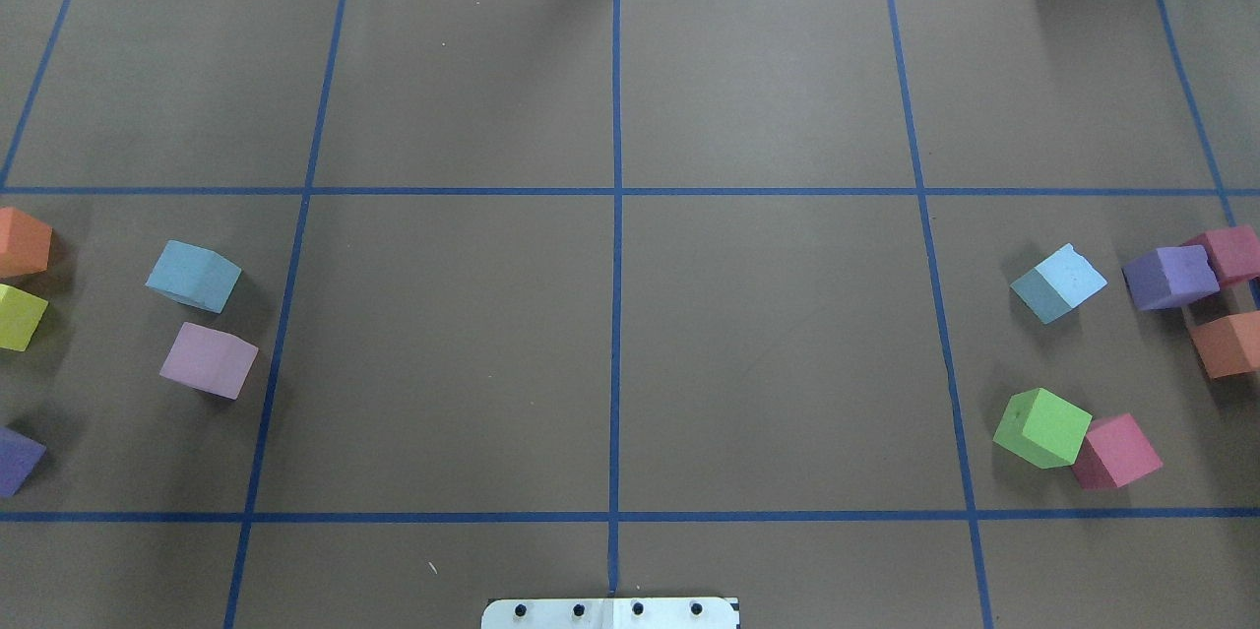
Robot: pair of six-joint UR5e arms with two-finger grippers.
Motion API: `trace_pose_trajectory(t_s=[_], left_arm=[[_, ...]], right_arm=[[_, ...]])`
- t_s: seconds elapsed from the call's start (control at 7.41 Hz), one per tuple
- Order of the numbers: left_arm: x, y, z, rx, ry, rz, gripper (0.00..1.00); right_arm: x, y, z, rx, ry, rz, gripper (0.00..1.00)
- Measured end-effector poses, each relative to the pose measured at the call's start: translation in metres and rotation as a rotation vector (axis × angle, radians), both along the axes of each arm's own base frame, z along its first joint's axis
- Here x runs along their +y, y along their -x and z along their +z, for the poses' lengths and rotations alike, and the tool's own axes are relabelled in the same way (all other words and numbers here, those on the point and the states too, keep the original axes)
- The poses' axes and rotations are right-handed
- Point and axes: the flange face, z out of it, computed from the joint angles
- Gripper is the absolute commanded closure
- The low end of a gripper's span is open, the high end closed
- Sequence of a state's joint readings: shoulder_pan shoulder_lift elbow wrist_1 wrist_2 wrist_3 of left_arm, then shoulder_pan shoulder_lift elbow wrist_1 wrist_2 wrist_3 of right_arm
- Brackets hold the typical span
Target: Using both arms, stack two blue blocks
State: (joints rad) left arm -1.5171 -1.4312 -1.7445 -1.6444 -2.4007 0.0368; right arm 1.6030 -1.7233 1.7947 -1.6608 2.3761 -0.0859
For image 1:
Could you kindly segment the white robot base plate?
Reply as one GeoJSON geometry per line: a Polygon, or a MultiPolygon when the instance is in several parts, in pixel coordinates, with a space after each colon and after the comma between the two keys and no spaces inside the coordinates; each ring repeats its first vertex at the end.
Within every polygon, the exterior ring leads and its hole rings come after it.
{"type": "Polygon", "coordinates": [[[501,597],[481,628],[740,628],[736,597],[501,597]]]}

